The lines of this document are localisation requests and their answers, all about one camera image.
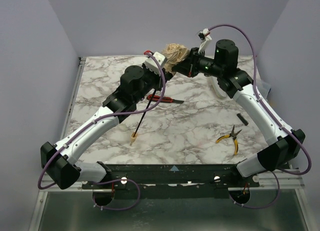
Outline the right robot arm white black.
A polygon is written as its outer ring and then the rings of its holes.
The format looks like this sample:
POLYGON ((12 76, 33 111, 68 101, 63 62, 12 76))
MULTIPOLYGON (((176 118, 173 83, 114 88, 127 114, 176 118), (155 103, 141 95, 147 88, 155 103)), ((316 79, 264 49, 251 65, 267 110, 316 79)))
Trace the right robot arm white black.
POLYGON ((299 151, 299 143, 305 139, 301 129, 294 130, 285 123, 259 97, 254 90, 253 80, 247 72, 238 68, 238 47, 232 40, 221 39, 215 45, 214 58, 205 56, 197 47, 190 50, 188 56, 172 67, 172 71, 188 78, 199 73, 216 77, 219 87, 236 101, 250 116, 261 131, 267 147, 252 157, 236 165, 236 175, 249 177, 262 171, 274 171, 294 159, 299 151))

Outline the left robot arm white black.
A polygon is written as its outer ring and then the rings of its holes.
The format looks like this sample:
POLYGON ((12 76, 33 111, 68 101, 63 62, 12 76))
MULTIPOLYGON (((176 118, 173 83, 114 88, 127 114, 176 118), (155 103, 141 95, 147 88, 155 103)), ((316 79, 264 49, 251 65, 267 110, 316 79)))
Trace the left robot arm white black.
POLYGON ((165 69, 153 72, 145 64, 128 66, 118 88, 102 103, 94 115, 73 133, 51 144, 44 143, 40 148, 42 172, 37 182, 41 185, 44 174, 48 174, 54 185, 62 190, 75 182, 100 183, 106 180, 108 167, 102 162, 84 163, 79 158, 98 138, 122 123, 127 117, 139 114, 137 103, 151 91, 166 90, 166 82, 173 74, 165 69))

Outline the beige folding umbrella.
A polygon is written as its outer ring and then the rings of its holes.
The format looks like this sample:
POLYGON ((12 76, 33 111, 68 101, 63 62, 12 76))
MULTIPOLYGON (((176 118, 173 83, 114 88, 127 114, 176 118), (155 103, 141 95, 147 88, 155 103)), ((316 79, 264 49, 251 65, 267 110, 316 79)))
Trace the beige folding umbrella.
MULTIPOLYGON (((164 55, 167 58, 167 62, 164 65, 166 74, 171 74, 175 75, 176 72, 172 71, 172 67, 180 62, 182 62, 187 55, 189 54, 189 49, 185 47, 182 44, 177 44, 177 43, 171 43, 167 44, 165 49, 162 50, 161 54, 164 55)), ((145 117, 147 112, 144 112, 140 118, 140 121, 135 129, 135 131, 132 133, 131 138, 130 138, 130 146, 135 142, 135 140, 138 137, 138 130, 142 124, 142 121, 145 117)))

